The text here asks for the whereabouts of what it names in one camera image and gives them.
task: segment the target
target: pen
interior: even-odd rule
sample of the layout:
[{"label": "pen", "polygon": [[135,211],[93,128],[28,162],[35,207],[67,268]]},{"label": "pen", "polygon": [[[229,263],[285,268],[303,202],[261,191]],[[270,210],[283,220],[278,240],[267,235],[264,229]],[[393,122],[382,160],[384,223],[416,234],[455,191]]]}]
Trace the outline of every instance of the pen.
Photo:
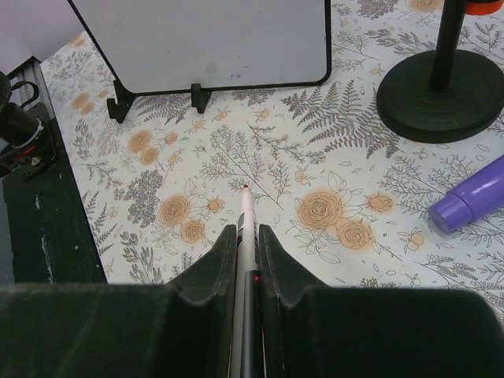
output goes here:
[{"label": "pen", "polygon": [[263,377],[258,238],[254,197],[243,188],[238,219],[235,308],[231,348],[231,378]]}]

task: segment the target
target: whiteboard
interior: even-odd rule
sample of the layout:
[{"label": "whiteboard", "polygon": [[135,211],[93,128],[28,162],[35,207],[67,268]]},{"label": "whiteboard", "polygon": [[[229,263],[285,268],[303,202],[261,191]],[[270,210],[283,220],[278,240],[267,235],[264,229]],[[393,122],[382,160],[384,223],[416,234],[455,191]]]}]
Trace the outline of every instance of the whiteboard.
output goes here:
[{"label": "whiteboard", "polygon": [[69,0],[135,94],[315,84],[331,71],[329,0]]}]

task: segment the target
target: orange rose print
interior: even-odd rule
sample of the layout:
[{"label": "orange rose print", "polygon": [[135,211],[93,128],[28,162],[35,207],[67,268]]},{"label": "orange rose print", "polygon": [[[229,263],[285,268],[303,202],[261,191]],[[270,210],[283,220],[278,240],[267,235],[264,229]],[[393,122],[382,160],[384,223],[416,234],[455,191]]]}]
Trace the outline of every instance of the orange rose print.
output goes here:
[{"label": "orange rose print", "polygon": [[86,42],[86,39],[83,37],[83,35],[79,35],[78,37],[74,38],[70,42],[70,46],[72,46],[75,49],[78,49],[81,47],[84,43]]},{"label": "orange rose print", "polygon": [[379,213],[385,213],[392,208],[393,202],[392,199],[386,195],[372,195],[367,198],[368,206],[372,210],[375,210]]},{"label": "orange rose print", "polygon": [[443,8],[443,0],[410,0],[409,6],[417,12],[432,12]]},{"label": "orange rose print", "polygon": [[173,132],[171,134],[168,134],[165,138],[165,141],[167,142],[167,144],[172,144],[174,143],[177,139],[179,138],[179,136]]},{"label": "orange rose print", "polygon": [[209,200],[206,208],[214,214],[219,213],[224,208],[224,201],[221,199]]},{"label": "orange rose print", "polygon": [[129,139],[128,149],[132,153],[136,154],[137,152],[144,150],[149,145],[151,139],[152,135],[150,134],[149,131],[142,130],[140,132],[137,132],[132,136],[131,139]]},{"label": "orange rose print", "polygon": [[163,202],[159,211],[159,221],[165,226],[182,223],[189,212],[189,204],[182,195],[176,195]]},{"label": "orange rose print", "polygon": [[95,104],[93,102],[88,102],[86,105],[84,105],[82,107],[82,109],[80,110],[80,113],[83,115],[83,116],[86,116],[88,115],[89,113],[91,113],[91,111],[95,108]]},{"label": "orange rose print", "polygon": [[159,151],[157,148],[147,148],[142,152],[142,157],[140,158],[140,161],[142,162],[143,165],[151,165],[158,159]]},{"label": "orange rose print", "polygon": [[355,220],[340,218],[336,222],[339,241],[352,250],[360,250],[369,243],[369,229]]},{"label": "orange rose print", "polygon": [[83,92],[73,99],[70,106],[73,109],[79,109],[81,106],[83,106],[87,102],[88,99],[89,99],[89,93]]},{"label": "orange rose print", "polygon": [[324,230],[341,217],[342,208],[341,201],[333,194],[317,192],[305,198],[298,217],[307,228]]},{"label": "orange rose print", "polygon": [[205,225],[198,220],[189,220],[182,224],[182,240],[192,244],[199,241],[205,232]]}]

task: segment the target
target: floral tablecloth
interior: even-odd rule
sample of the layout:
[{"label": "floral tablecloth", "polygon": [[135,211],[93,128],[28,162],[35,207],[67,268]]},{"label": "floral tablecloth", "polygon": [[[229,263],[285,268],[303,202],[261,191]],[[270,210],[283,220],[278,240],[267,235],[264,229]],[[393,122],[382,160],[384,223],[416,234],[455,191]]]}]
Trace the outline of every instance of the floral tablecloth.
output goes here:
[{"label": "floral tablecloth", "polygon": [[[496,159],[504,114],[451,144],[410,142],[376,114],[383,75],[435,47],[442,1],[332,4],[321,87],[137,98],[110,120],[113,76],[85,33],[43,62],[54,111],[110,283],[160,284],[235,223],[248,184],[258,221],[327,284],[481,294],[504,324],[504,209],[443,235],[426,209]],[[466,17],[460,47],[504,64],[504,11]]]}]

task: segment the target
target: purple cylinder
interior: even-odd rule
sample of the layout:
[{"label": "purple cylinder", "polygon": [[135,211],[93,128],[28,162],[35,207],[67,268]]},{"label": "purple cylinder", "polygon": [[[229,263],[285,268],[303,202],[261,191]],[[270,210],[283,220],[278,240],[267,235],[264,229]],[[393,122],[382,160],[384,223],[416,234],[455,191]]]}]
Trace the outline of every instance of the purple cylinder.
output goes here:
[{"label": "purple cylinder", "polygon": [[446,197],[428,209],[428,215],[441,231],[448,233],[502,205],[504,155],[451,188]]}]

